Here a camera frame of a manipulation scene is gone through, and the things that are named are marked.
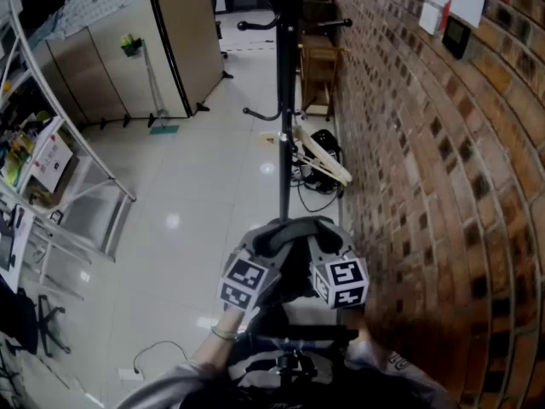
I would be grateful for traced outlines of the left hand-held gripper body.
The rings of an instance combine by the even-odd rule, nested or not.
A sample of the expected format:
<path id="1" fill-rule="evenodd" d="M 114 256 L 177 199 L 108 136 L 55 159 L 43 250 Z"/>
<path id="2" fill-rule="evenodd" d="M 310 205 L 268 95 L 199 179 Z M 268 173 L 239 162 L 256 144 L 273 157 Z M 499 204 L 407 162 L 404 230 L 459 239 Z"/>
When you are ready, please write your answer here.
<path id="1" fill-rule="evenodd" d="M 249 230 L 227 258 L 217 288 L 226 308 L 251 312 L 280 278 L 280 253 L 271 254 L 259 245 L 272 228 Z"/>

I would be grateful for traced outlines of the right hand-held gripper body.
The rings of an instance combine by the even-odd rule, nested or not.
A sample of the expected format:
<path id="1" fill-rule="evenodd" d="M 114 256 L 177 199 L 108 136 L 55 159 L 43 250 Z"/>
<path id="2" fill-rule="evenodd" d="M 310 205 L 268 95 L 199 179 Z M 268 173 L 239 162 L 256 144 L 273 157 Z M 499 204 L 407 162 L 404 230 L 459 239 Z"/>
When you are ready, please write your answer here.
<path id="1" fill-rule="evenodd" d="M 351 236 L 334 223 L 315 223 L 307 237 L 313 289 L 331 309 L 359 308 L 369 290 L 366 260 Z"/>

